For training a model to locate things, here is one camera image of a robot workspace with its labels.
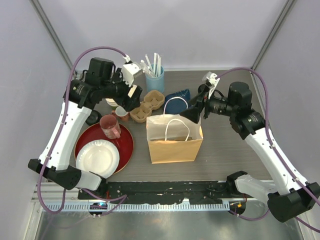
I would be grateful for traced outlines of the brown paper bag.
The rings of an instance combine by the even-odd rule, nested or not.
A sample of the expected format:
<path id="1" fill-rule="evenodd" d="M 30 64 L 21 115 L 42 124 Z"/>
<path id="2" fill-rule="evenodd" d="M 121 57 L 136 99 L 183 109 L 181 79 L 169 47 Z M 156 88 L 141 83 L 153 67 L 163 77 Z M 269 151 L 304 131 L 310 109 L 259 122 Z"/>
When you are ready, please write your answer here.
<path id="1" fill-rule="evenodd" d="M 165 111 L 148 116 L 146 139 L 152 164 L 193 162 L 204 139 L 201 119 L 193 123 Z"/>

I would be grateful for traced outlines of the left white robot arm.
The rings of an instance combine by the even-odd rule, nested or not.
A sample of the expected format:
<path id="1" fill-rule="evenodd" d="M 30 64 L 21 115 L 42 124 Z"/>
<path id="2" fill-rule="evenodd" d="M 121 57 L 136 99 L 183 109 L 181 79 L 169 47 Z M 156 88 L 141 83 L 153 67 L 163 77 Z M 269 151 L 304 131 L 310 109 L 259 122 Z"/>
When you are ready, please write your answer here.
<path id="1" fill-rule="evenodd" d="M 70 82 L 51 138 L 42 154 L 29 160 L 28 168 L 66 190 L 88 189 L 93 198 L 102 199 L 107 192 L 105 177 L 71 166 L 70 156 L 80 130 L 101 100 L 113 99 L 128 112 L 140 106 L 142 88 L 136 87 L 133 93 L 130 90 L 141 73 L 137 62 L 115 68 L 111 60 L 92 58 L 84 79 Z"/>

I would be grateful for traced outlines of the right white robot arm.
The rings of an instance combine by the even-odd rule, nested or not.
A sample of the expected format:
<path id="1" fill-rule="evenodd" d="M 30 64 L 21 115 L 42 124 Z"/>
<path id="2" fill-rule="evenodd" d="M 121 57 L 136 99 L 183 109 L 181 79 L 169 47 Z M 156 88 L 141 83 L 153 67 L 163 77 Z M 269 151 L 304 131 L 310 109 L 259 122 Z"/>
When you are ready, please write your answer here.
<path id="1" fill-rule="evenodd" d="M 233 198 L 246 194 L 268 206 L 271 214 L 286 222 L 313 208 L 320 196 L 317 182 L 310 183 L 291 164 L 276 143 L 264 117 L 252 108 L 252 91 L 244 82 L 233 82 L 228 95 L 215 97 L 215 88 L 202 84 L 180 116 L 198 123 L 201 113 L 227 116 L 232 129 L 258 155 L 269 172 L 273 185 L 257 180 L 244 171 L 227 177 L 226 193 Z"/>

